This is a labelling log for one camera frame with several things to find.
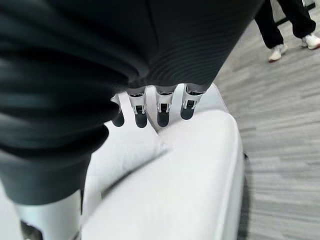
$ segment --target white sneaker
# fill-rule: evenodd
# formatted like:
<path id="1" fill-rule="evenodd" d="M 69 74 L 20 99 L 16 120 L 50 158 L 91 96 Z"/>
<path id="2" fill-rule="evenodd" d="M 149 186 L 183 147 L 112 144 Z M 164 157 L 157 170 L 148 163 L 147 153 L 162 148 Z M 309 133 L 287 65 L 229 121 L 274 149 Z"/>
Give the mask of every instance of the white sneaker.
<path id="1" fill-rule="evenodd" d="M 269 56 L 268 61 L 269 63 L 273 63 L 279 60 L 282 55 L 284 55 L 288 50 L 288 46 L 286 44 L 280 44 L 272 48 L 272 54 Z"/>
<path id="2" fill-rule="evenodd" d="M 302 47 L 308 49 L 320 48 L 320 38 L 313 33 L 302 38 Z"/>

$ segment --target robotic finger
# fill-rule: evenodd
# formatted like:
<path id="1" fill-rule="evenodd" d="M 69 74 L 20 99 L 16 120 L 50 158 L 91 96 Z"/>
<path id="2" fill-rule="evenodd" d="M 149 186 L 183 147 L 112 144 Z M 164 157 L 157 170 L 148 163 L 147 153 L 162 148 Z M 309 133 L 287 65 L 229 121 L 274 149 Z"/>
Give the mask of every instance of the robotic finger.
<path id="1" fill-rule="evenodd" d="M 122 109 L 121 109 L 121 103 L 120 103 L 119 95 L 116 94 L 113 98 L 111 98 L 111 102 L 114 102 L 114 103 L 119 105 L 119 113 L 112 120 L 112 123 L 116 127 L 121 127 L 121 126 L 123 126 L 125 124 L 125 118 L 124 118 L 124 114 L 123 114 Z"/>
<path id="2" fill-rule="evenodd" d="M 180 110 L 181 118 L 184 120 L 192 118 L 197 104 L 200 102 L 201 97 L 206 93 L 208 88 L 209 86 L 196 85 L 192 83 L 185 84 Z"/>
<path id="3" fill-rule="evenodd" d="M 165 127 L 169 123 L 169 112 L 176 87 L 177 85 L 155 86 L 157 123 L 160 127 Z"/>
<path id="4" fill-rule="evenodd" d="M 146 87 L 129 88 L 126 91 L 135 116 L 136 125 L 143 129 L 147 125 Z"/>

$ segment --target black fingertip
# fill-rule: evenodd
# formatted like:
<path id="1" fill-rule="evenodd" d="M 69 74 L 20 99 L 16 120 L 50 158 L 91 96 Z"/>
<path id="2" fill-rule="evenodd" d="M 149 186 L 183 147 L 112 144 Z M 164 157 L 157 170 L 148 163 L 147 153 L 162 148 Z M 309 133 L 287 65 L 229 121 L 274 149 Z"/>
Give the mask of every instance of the black fingertip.
<path id="1" fill-rule="evenodd" d="M 147 126 L 147 115 L 138 113 L 135 115 L 135 124 L 143 129 L 145 126 Z"/>
<path id="2" fill-rule="evenodd" d="M 119 114 L 112 120 L 113 125 L 116 127 L 122 127 L 125 124 L 125 117 L 122 110 Z"/>
<path id="3" fill-rule="evenodd" d="M 158 112 L 157 116 L 158 125 L 162 128 L 169 124 L 169 113 L 168 112 Z"/>
<path id="4" fill-rule="evenodd" d="M 194 112 L 195 110 L 192 109 L 191 107 L 184 108 L 183 106 L 181 106 L 180 116 L 184 120 L 189 120 L 194 115 Z"/>

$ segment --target person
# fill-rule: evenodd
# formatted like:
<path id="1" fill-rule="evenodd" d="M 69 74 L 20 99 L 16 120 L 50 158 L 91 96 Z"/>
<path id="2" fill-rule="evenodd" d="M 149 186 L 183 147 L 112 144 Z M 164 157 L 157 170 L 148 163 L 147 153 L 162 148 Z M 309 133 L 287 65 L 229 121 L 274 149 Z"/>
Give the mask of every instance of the person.
<path id="1" fill-rule="evenodd" d="M 316 23 L 310 18 L 302 0 L 277 1 L 287 19 L 292 23 L 293 35 L 301 39 L 302 47 L 310 50 L 319 48 L 320 38 L 313 34 L 316 29 Z M 268 61 L 272 63 L 279 60 L 288 50 L 288 46 L 284 44 L 284 38 L 275 23 L 270 0 L 265 0 L 254 19 L 266 47 L 272 49 Z"/>

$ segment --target white sofa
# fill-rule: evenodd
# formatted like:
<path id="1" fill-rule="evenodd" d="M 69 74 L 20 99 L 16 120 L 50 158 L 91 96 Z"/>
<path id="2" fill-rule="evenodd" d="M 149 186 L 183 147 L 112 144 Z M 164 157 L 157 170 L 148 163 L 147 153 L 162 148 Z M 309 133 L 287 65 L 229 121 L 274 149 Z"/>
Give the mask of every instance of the white sofa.
<path id="1" fill-rule="evenodd" d="M 135 125 L 128 96 L 120 94 L 125 124 L 108 122 L 109 137 L 92 156 L 82 240 L 237 239 L 244 159 L 236 121 L 215 85 L 193 118 L 182 120 L 183 90 L 183 84 L 175 90 L 165 128 L 157 124 L 154 87 L 147 89 L 143 129 Z M 7 214 L 0 215 L 1 235 L 21 240 L 2 189 L 0 211 Z"/>

